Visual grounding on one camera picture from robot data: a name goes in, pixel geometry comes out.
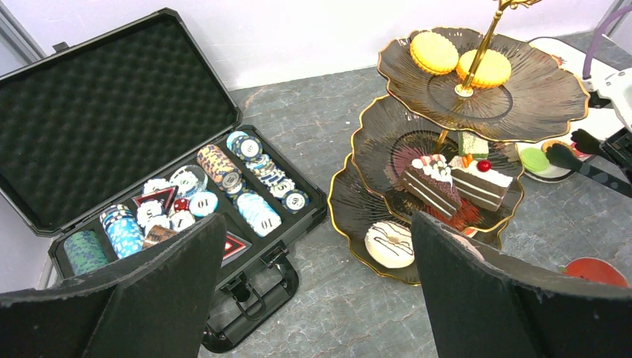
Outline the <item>red strawberry toy tart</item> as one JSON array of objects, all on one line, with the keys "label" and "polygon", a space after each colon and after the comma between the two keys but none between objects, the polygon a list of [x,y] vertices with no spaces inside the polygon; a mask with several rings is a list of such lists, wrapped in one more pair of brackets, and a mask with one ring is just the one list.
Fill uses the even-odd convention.
[{"label": "red strawberry toy tart", "polygon": [[477,227],[481,221],[480,209],[465,199],[461,200],[461,207],[450,219],[429,204],[424,205],[424,210],[436,219],[460,231],[466,230],[468,227]]}]

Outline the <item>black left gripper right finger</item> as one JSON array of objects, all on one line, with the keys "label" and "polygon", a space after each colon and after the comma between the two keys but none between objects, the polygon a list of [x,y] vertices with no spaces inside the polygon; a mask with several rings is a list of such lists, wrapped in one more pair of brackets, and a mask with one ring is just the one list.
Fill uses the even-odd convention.
[{"label": "black left gripper right finger", "polygon": [[415,263],[440,357],[629,357],[631,290],[533,266],[418,212]]}]

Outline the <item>three-tier black gold cake stand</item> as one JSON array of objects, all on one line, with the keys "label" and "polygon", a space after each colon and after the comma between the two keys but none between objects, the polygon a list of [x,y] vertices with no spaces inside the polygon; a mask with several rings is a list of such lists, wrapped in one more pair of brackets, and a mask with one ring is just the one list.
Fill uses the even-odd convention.
[{"label": "three-tier black gold cake stand", "polygon": [[459,53],[485,44],[510,61],[512,73],[503,85],[458,93],[459,76],[434,76],[412,60],[412,35],[390,41],[380,52],[378,72],[387,94],[375,98],[360,114],[351,137],[352,151],[342,170],[332,177],[329,207],[334,228],[348,240],[354,257],[382,277],[418,285],[413,265],[385,268],[368,253],[364,238],[381,221],[407,225],[424,211],[419,198],[399,184],[410,160],[440,153],[458,153],[458,133],[467,131],[487,140],[493,169],[513,178],[499,209],[480,208],[477,227],[463,230],[474,239],[499,248],[500,234],[514,217],[524,196],[524,167],[517,146],[562,136],[573,121],[587,116],[589,94],[581,80],[550,54],[531,44],[489,30],[438,27]]}]

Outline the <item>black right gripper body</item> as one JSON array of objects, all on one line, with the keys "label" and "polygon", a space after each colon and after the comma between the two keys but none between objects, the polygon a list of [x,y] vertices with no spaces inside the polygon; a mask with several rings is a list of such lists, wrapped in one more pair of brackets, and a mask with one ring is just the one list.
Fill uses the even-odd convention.
[{"label": "black right gripper body", "polygon": [[624,173],[631,173],[631,132],[627,128],[606,138],[598,148],[601,157],[617,165]]}]

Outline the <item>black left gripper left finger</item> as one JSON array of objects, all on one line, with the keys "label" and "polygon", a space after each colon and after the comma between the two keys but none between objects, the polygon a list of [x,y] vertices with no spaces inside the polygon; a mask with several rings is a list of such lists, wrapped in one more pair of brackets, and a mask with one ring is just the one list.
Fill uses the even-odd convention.
[{"label": "black left gripper left finger", "polygon": [[1,295],[3,357],[196,357],[224,254],[211,215],[49,289]]}]

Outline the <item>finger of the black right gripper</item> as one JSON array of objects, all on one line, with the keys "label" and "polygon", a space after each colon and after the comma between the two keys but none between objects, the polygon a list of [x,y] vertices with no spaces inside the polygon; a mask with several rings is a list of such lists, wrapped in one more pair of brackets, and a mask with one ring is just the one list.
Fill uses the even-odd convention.
[{"label": "finger of the black right gripper", "polygon": [[604,157],[605,153],[601,148],[602,141],[596,139],[583,129],[572,132],[571,140],[575,144],[575,149],[588,155]]},{"label": "finger of the black right gripper", "polygon": [[628,182],[579,160],[569,149],[564,148],[562,145],[553,145],[546,152],[546,156],[552,165],[577,172],[626,197],[631,197],[631,185]]}]

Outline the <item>green toy cake roll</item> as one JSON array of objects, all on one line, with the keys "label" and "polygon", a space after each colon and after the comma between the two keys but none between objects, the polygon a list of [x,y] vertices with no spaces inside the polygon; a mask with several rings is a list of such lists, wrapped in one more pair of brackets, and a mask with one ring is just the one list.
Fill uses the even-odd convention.
[{"label": "green toy cake roll", "polygon": [[487,159],[489,155],[488,141],[467,131],[458,133],[458,149],[462,157],[471,154],[473,159]]}]

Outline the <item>chocolate cake slice toy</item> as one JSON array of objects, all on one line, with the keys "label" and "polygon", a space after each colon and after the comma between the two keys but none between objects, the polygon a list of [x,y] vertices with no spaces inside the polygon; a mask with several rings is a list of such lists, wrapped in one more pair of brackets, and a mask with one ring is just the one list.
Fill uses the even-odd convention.
[{"label": "chocolate cake slice toy", "polygon": [[452,170],[442,154],[412,160],[400,174],[399,184],[445,219],[450,220],[462,206]]}]

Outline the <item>white chocolate striped toy donut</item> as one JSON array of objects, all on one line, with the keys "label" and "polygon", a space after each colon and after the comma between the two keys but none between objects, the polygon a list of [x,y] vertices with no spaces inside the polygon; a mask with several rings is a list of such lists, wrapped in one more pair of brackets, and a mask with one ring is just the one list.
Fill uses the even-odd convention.
[{"label": "white chocolate striped toy donut", "polygon": [[396,222],[372,224],[364,238],[369,255],[387,269],[401,269],[414,262],[411,231]]}]

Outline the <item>strawberry layer cake slice toy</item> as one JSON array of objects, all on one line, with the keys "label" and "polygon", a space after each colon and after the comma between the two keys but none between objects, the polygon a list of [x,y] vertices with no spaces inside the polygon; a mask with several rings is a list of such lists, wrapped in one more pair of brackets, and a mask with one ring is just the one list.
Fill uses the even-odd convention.
[{"label": "strawberry layer cake slice toy", "polygon": [[472,204],[496,212],[513,178],[492,168],[489,160],[454,156],[450,162],[452,181],[459,195]]}]

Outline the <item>orange toy macaron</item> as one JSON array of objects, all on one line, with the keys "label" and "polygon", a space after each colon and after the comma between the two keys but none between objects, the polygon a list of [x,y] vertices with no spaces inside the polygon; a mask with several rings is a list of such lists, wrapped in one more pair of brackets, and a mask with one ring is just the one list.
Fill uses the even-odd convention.
[{"label": "orange toy macaron", "polygon": [[431,75],[446,75],[459,61],[457,48],[446,37],[424,31],[412,38],[409,46],[412,60]]},{"label": "orange toy macaron", "polygon": [[562,145],[564,148],[567,148],[570,151],[572,150],[572,146],[570,144],[568,144],[566,142],[563,142],[563,141],[560,141],[560,140],[557,140],[557,139],[550,139],[550,140],[545,141],[541,145],[540,150],[543,151],[543,152],[547,152],[553,145],[556,145],[556,144]]},{"label": "orange toy macaron", "polygon": [[[456,72],[461,80],[468,75],[477,50],[473,49],[461,55],[456,66]],[[512,68],[510,61],[503,54],[488,49],[486,50],[481,63],[479,64],[471,87],[493,88],[503,85],[511,76]]]}]

